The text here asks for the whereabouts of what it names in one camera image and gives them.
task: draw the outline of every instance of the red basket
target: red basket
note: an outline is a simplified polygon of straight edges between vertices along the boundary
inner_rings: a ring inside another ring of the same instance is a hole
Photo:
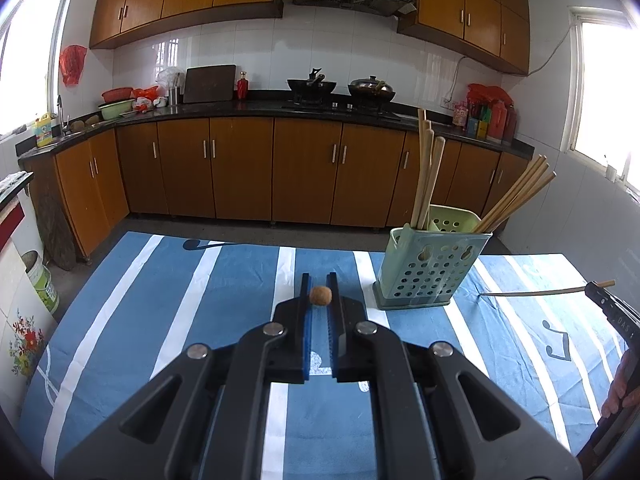
[[[124,99],[129,99],[131,97],[131,92],[133,92],[133,88],[130,86],[126,88],[114,88],[113,90],[107,90],[102,94],[102,98],[104,99],[105,104],[124,101]]]

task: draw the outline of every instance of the utensil holder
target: utensil holder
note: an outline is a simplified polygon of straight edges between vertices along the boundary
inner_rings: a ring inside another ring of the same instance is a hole
[[[427,231],[391,229],[374,293],[382,310],[449,304],[491,233],[471,233],[478,216],[432,205]]]

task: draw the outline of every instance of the small brown ball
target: small brown ball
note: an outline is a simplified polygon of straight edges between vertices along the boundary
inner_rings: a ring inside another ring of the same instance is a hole
[[[315,286],[309,293],[309,301],[314,305],[326,306],[331,303],[331,289],[328,286]]]

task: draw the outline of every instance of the black countertop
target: black countertop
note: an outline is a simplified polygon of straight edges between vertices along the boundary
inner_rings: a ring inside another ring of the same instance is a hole
[[[68,136],[60,142],[51,144],[44,148],[33,148],[23,153],[18,161],[23,163],[26,160],[43,156],[54,155],[62,152],[71,146],[79,144],[103,131],[109,130],[115,126],[127,126],[129,124],[149,123],[153,121],[163,121],[170,119],[196,119],[196,118],[215,118],[215,117],[282,117],[282,118],[299,118],[299,119],[316,119],[323,121],[338,121],[342,123],[362,124],[367,126],[378,126],[380,128],[389,128],[393,130],[402,130],[409,132],[418,131],[417,113],[413,116],[399,115],[398,118],[388,118],[385,116],[368,116],[351,112],[344,108],[338,110],[309,110],[309,109],[293,109],[292,103],[284,100],[252,100],[252,101],[224,101],[215,103],[187,104],[177,106],[167,106],[165,108],[156,108],[155,110],[131,114],[129,116],[119,118],[107,124],[91,128],[83,133]],[[513,140],[511,146],[506,144],[494,144],[485,140],[471,139],[465,137],[464,131],[458,126],[450,124],[441,124],[432,121],[432,129],[446,139],[460,140],[469,144],[494,150],[496,152],[507,152],[513,155],[531,159],[534,148],[517,139]]]

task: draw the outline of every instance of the window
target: window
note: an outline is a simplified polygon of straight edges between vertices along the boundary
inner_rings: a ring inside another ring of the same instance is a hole
[[[640,188],[640,32],[621,12],[574,9],[573,102],[568,146],[588,164],[613,166]]]
[[[22,0],[0,36],[0,136],[54,111],[66,0]]]

